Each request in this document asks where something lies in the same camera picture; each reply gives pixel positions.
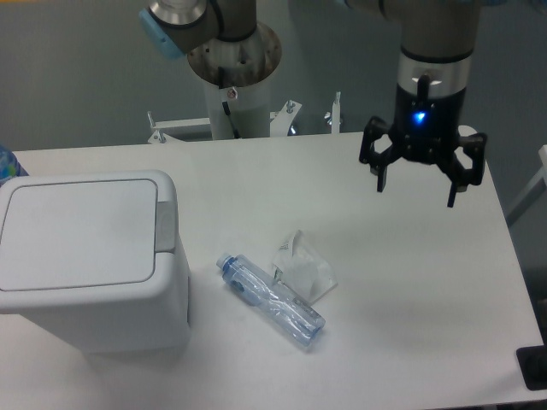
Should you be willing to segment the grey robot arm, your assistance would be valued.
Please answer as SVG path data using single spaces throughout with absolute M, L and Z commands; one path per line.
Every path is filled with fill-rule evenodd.
M 438 167 L 450 194 L 479 185 L 487 136 L 459 129 L 481 1 L 350 1 L 402 28 L 394 119 L 372 117 L 359 160 L 385 188 L 399 159 Z M 270 133 L 269 112 L 246 102 L 244 91 L 269 79 L 279 65 L 277 35 L 256 16 L 253 1 L 150 1 L 138 14 L 150 41 L 170 58 L 185 56 L 214 90 L 209 111 L 215 138 Z

